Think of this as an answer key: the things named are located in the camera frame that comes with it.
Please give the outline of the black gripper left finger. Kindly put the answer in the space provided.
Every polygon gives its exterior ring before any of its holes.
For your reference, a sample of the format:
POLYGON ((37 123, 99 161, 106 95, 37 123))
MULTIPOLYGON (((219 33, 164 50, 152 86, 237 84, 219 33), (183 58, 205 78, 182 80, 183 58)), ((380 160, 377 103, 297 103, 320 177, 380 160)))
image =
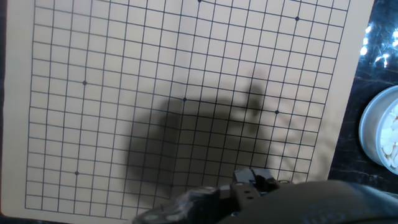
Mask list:
POLYGON ((137 215, 133 224, 212 224, 229 213, 230 187, 199 187, 137 215))

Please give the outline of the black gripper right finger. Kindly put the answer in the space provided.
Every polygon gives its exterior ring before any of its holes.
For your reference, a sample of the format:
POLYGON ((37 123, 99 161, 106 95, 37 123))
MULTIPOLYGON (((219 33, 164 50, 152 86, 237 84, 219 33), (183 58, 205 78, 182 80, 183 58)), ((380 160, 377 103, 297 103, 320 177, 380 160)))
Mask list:
POLYGON ((229 185, 229 197, 233 203, 233 212, 240 212, 253 201, 280 188, 269 169, 236 170, 233 182, 229 185))

